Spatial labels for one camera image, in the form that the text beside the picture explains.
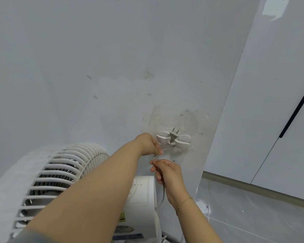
label sticker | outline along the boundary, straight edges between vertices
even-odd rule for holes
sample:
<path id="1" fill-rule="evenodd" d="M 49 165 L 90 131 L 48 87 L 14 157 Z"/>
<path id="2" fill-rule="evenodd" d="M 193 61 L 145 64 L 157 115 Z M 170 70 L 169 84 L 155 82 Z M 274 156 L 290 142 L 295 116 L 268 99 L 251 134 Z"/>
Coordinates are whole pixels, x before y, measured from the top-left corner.
<path id="1" fill-rule="evenodd" d="M 125 213 L 124 212 L 122 212 L 121 215 L 119 216 L 119 221 L 125 222 Z"/>

fan grille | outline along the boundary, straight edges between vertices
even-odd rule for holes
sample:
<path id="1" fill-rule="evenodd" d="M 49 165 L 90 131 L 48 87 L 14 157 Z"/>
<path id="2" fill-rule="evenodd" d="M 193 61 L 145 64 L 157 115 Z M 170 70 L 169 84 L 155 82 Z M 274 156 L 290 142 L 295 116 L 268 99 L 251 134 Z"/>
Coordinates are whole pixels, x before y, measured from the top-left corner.
<path id="1" fill-rule="evenodd" d="M 10 239 L 16 237 L 54 198 L 108 158 L 107 151 L 94 143 L 68 145 L 49 157 L 21 203 Z"/>

floor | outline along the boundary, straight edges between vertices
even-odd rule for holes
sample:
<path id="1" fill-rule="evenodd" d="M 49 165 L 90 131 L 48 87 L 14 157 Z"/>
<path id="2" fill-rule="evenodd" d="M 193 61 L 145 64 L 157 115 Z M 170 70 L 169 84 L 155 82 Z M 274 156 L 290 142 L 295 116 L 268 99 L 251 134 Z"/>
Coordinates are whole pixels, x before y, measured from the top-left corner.
<path id="1" fill-rule="evenodd" d="M 224 242 L 304 242 L 304 208 L 205 178 L 195 201 Z"/>

right hand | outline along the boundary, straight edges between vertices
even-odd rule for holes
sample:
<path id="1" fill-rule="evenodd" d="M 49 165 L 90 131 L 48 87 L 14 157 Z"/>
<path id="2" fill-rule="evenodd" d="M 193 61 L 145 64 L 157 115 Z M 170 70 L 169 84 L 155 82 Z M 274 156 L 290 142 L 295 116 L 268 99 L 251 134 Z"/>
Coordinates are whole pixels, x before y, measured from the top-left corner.
<path id="1" fill-rule="evenodd" d="M 168 201 L 177 210 L 190 197 L 183 183 L 181 167 L 167 159 L 152 160 L 150 164 L 153 165 L 150 171 L 155 172 L 157 182 L 165 186 Z"/>

left hand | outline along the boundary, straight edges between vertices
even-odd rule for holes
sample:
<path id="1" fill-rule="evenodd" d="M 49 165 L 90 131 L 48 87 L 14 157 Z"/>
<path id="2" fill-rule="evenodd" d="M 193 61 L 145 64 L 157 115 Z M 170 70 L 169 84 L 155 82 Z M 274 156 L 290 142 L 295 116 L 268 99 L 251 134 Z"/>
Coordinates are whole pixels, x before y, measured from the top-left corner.
<path id="1" fill-rule="evenodd" d="M 161 155 L 163 154 L 162 148 L 160 147 L 157 140 L 149 133 L 143 133 L 138 135 L 134 141 L 141 147 L 141 155 Z"/>

